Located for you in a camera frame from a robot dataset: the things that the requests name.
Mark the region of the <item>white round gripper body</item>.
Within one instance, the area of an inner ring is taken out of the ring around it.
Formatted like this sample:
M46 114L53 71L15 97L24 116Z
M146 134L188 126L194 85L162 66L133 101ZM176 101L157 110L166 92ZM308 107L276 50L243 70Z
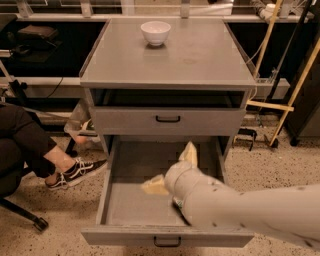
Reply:
M167 171L164 185L174 197L183 199L197 184L211 184L213 180L190 162L179 161Z

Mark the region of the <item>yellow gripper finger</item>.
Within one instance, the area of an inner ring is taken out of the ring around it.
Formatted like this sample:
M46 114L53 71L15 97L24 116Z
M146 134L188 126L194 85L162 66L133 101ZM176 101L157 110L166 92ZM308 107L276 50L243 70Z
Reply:
M179 156L179 160L180 161L187 161L193 167L198 166L197 149L191 141L189 141L187 143L187 145L185 146L183 152Z
M164 184L164 175L154 176L141 185L141 189L149 195L168 195L169 191Z

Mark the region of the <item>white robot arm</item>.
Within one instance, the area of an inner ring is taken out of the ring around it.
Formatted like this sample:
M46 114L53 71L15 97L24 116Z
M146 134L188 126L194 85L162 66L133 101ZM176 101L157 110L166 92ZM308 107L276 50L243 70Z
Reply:
M245 228L320 250L320 185L240 192L198 168L188 143L164 175L144 182L147 194L171 194L187 222L201 230Z

